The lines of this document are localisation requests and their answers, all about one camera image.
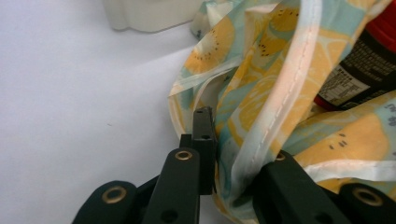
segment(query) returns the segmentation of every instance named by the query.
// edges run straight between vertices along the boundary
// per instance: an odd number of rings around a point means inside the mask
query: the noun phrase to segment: white table surface
[[[178,146],[167,95],[197,40],[109,28],[99,0],[0,0],[0,223],[71,223]],[[200,223],[229,223],[208,196]]]

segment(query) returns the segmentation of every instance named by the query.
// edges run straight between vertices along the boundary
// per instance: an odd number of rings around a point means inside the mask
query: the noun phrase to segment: lemon print fabric
[[[227,15],[242,0],[208,0],[204,1],[190,24],[190,30],[198,39],[202,39],[222,17]]]
[[[233,40],[233,24],[225,17],[195,46],[184,66],[193,74],[209,71],[224,61]]]
[[[235,223],[255,223],[251,198],[243,193],[281,149],[324,188],[337,192],[345,183],[364,182],[394,195],[396,91],[348,111],[326,112],[314,104],[365,23],[389,0],[233,3],[200,33],[168,98],[178,135],[191,132],[195,108],[214,109],[219,153],[213,197],[220,212]],[[207,27],[210,15],[199,13]]]

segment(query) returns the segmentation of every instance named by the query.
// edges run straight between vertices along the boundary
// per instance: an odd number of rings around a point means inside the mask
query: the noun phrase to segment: red bottle
[[[396,0],[367,23],[352,51],[330,73],[315,103],[345,110],[396,90]]]

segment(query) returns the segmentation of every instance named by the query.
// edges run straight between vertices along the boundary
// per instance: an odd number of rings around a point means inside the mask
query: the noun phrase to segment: black plastic part
[[[396,223],[396,202],[363,184],[346,184],[340,189],[341,209],[354,223]]]
[[[207,106],[194,111],[191,138],[191,147],[201,156],[200,194],[210,195],[214,187],[217,153],[211,107]]]
[[[178,147],[191,147],[192,145],[192,134],[183,133],[180,137],[180,144]]]
[[[152,192],[155,189],[155,185],[158,181],[158,175],[150,179],[148,182],[137,188],[136,202],[134,204],[134,212],[136,216],[134,217],[133,223],[140,224],[143,221],[143,216],[146,214],[147,208],[149,206],[149,201],[151,199]]]
[[[73,224],[132,223],[136,187],[128,182],[112,181],[96,189],[79,209]]]
[[[142,223],[198,223],[199,162],[199,153],[191,148],[168,154]]]
[[[262,167],[253,207],[261,224],[351,223],[287,152]]]

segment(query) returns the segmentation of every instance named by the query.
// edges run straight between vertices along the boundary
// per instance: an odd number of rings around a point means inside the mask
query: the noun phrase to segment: bottle label
[[[353,50],[329,74],[316,102],[349,109],[396,90],[396,54],[364,31]]]
[[[360,82],[343,67],[337,65],[318,95],[330,104],[339,106],[369,88],[370,86]]]

